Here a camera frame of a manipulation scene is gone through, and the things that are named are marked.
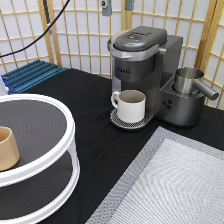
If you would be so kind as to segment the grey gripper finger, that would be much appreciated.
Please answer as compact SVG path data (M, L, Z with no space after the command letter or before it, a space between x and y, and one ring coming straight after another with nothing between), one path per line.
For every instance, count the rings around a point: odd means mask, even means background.
M103 16L112 15L112 0L101 0L101 7Z
M125 9L133 10L134 9L134 0L125 0Z

